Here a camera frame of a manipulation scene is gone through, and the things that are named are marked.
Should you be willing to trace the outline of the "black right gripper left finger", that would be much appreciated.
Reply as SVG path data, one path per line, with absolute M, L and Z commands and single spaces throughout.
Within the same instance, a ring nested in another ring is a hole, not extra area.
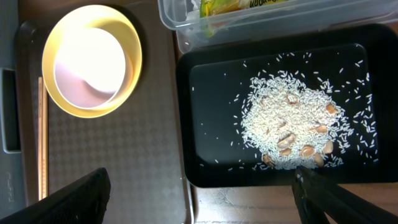
M 111 182 L 102 167 L 8 217 L 3 224 L 102 224 L 109 202 Z

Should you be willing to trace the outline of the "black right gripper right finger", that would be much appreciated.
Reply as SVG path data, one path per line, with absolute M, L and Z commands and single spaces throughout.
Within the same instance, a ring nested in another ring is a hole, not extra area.
M 316 172 L 300 166 L 292 183 L 295 204 L 302 223 L 397 223 L 388 212 Z

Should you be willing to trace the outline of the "wooden chopstick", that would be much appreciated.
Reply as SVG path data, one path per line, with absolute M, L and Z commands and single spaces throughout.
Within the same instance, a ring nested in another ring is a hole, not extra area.
M 49 162 L 48 162 L 48 96 L 46 88 L 42 93 L 42 140 L 43 140 L 43 198 L 49 195 Z
M 42 200 L 43 190 L 42 190 L 42 90 L 43 90 L 43 80 L 42 77 L 38 78 L 38 178 L 39 178 L 39 201 Z

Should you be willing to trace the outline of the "white bowl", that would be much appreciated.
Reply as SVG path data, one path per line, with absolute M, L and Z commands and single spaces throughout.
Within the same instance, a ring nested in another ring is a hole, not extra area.
M 118 100 L 131 79 L 121 43 L 109 32 L 86 28 L 68 34 L 55 58 L 54 78 L 71 105 L 99 109 Z

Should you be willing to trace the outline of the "yellow plate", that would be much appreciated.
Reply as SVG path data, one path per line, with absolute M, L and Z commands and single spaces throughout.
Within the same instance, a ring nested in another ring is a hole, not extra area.
M 86 28 L 99 28 L 109 32 L 121 43 L 131 66 L 131 79 L 116 102 L 104 108 L 86 110 L 68 103 L 57 89 L 54 78 L 55 58 L 68 34 Z M 135 89 L 142 70 L 142 46 L 132 22 L 119 10 L 105 5 L 88 5 L 72 10 L 62 17 L 47 37 L 42 54 L 42 76 L 53 101 L 65 112 L 80 118 L 104 116 L 121 106 Z

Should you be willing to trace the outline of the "green yellow snack wrapper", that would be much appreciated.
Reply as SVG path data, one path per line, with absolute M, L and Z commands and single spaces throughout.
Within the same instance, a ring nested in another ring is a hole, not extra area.
M 253 7 L 286 2 L 288 0 L 202 0 L 200 5 L 200 17 L 211 17 L 228 12 L 241 11 Z M 218 31 L 218 29 L 226 26 L 231 22 L 218 22 L 202 26 L 205 37 L 210 38 Z

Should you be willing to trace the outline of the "white tissue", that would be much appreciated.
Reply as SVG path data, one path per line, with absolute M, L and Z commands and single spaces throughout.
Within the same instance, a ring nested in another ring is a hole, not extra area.
M 187 12 L 198 11 L 201 6 L 201 0 L 186 0 Z

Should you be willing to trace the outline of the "rice food waste pile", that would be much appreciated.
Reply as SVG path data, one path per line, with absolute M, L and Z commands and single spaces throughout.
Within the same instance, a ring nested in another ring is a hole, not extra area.
M 188 83 L 200 170 L 316 169 L 380 161 L 371 76 L 358 50 L 196 65 Z

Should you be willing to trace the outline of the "brown plastic tray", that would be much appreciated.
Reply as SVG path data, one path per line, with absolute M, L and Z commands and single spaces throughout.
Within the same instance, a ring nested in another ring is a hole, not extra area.
M 139 81 L 118 109 L 99 118 L 77 118 L 49 101 L 49 190 L 104 167 L 111 181 L 105 223 L 192 223 L 180 157 L 172 33 L 156 1 L 113 5 L 139 34 Z

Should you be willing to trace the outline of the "black plastic tray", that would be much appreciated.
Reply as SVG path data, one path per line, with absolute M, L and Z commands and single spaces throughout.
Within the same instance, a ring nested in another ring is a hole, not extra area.
M 225 45 L 185 54 L 176 81 L 184 168 L 197 187 L 289 185 L 241 136 L 252 77 L 287 71 L 310 88 L 328 80 L 353 125 L 340 165 L 319 173 L 339 184 L 397 181 L 397 34 L 370 24 Z

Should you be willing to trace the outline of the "clear plastic bin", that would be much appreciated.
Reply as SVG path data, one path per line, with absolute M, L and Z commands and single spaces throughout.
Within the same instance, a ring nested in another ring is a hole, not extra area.
M 186 0 L 159 0 L 160 19 L 177 34 L 182 53 L 216 45 L 397 21 L 397 1 L 286 1 L 200 17 Z M 207 38 L 202 26 L 231 22 Z

